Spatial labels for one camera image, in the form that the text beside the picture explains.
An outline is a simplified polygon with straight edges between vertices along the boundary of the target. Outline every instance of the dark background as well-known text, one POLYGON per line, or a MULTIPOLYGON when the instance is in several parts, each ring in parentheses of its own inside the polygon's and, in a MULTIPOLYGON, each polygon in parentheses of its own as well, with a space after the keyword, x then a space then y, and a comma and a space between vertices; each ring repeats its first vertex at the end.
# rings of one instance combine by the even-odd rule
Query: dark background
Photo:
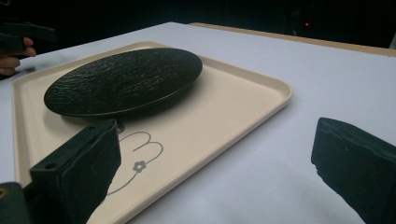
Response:
POLYGON ((56 30, 57 43, 35 41, 39 53, 169 21, 211 23, 380 48, 388 48, 396 32, 395 0, 9 1, 7 7, 0 5, 0 17, 56 30))

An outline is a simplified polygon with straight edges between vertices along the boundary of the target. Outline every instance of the table surface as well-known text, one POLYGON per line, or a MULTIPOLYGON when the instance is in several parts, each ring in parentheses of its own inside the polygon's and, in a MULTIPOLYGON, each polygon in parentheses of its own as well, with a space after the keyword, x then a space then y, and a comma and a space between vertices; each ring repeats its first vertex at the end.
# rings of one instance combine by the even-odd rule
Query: table surface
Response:
POLYGON ((0 81, 0 182, 15 175, 16 78, 153 41, 285 80, 294 94, 289 105, 131 222, 363 223, 317 175, 310 156, 320 117, 351 123, 396 145, 396 57, 386 49, 379 53, 283 37, 168 22, 23 59, 16 76, 0 81))

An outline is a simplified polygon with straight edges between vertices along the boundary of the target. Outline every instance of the white tablecloth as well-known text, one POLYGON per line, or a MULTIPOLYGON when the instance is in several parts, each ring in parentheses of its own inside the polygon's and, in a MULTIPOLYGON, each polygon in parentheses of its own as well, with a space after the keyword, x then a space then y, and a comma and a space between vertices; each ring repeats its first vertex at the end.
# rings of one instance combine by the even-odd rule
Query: white tablecloth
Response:
POLYGON ((363 223, 310 161, 320 117, 396 145, 396 58, 168 22, 21 61, 0 81, 0 183, 14 180, 12 83, 34 71, 141 41, 287 81, 289 105, 132 223, 363 223))

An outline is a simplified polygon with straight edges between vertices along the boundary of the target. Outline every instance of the textured black plate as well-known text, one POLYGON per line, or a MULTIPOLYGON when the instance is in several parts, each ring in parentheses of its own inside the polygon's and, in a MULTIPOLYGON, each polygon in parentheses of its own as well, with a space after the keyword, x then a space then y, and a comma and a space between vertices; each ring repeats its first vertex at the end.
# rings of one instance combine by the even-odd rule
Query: textured black plate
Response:
POLYGON ((186 90, 202 72, 201 59, 183 49, 140 49, 87 63, 47 89, 57 114, 109 117, 157 104, 186 90))

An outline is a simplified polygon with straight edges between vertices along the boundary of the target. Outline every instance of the beige tray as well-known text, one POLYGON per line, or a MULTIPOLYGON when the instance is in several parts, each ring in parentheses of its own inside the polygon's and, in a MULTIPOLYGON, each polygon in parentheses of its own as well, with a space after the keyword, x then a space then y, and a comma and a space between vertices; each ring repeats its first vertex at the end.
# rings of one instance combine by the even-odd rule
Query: beige tray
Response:
MULTIPOLYGON (((165 46, 132 44, 18 79, 13 101, 17 181, 28 184, 31 166, 97 121, 49 111, 43 96, 50 84, 99 58, 158 47, 165 46)), ((89 223, 125 223, 274 115, 292 96, 284 81, 201 59, 203 72, 183 97, 146 115, 119 118, 125 127, 120 133, 122 165, 89 223), (142 168, 137 166, 140 161, 147 164, 145 169, 136 169, 142 168)))

